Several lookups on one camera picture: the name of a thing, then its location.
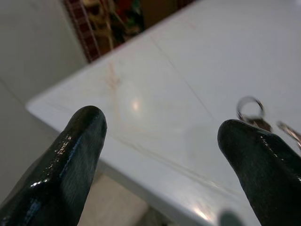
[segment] white countertop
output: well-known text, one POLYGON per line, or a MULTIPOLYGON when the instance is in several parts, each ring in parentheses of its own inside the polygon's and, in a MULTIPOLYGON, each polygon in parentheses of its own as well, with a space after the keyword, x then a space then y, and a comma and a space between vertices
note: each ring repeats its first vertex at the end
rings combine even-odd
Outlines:
POLYGON ((81 107, 103 110, 107 173, 183 225, 232 212, 260 225, 217 130, 244 96, 266 121, 301 131, 301 1, 205 0, 34 98, 27 109, 62 131, 81 107))

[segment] metal ring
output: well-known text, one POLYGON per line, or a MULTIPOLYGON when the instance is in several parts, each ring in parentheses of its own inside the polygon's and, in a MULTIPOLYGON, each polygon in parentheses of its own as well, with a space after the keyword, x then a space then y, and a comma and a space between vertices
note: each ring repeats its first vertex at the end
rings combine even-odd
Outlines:
POLYGON ((248 118, 248 116, 245 116, 241 113, 243 106, 245 106, 246 104, 251 103, 251 102, 256 102, 260 107, 260 113, 259 113, 258 117, 259 118, 264 117, 265 111, 264 111, 262 103, 258 99, 254 98, 254 97, 243 97, 239 100, 239 102, 237 104, 237 114, 238 114, 238 118, 241 121, 246 121, 245 118, 248 118))

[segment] floor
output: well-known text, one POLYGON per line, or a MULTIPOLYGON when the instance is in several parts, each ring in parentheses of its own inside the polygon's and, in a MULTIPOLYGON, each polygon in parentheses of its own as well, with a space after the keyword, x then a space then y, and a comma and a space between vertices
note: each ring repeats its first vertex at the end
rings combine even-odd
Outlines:
MULTIPOLYGON (((33 118, 0 80, 0 203, 26 169, 54 141, 57 133, 33 118)), ((163 226, 165 217, 146 202, 96 173, 79 226, 163 226)))

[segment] white table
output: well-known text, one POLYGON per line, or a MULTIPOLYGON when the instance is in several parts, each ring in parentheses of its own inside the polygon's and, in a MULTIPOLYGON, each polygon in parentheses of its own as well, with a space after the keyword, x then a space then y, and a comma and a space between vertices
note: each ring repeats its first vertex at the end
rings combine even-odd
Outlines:
POLYGON ((182 225, 260 225, 217 145, 244 96, 301 131, 301 1, 205 0, 175 14, 28 103, 62 131, 79 108, 108 122, 106 173, 182 225))

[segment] key ring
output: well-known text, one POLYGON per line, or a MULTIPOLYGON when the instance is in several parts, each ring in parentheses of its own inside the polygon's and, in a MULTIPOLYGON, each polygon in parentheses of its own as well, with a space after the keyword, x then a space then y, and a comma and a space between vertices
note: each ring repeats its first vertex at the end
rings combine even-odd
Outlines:
POLYGON ((256 116, 257 118, 263 119, 264 115, 265 115, 265 111, 264 111, 264 107, 262 105, 262 103, 254 98, 254 97, 243 97, 239 100, 238 104, 237 104, 237 114, 238 114, 238 118, 241 121, 247 121, 248 119, 251 119, 251 117, 243 115, 241 113, 242 108, 248 104, 248 103, 252 103, 252 102, 256 102, 258 104, 258 106, 260 107, 260 113, 258 116, 256 116))

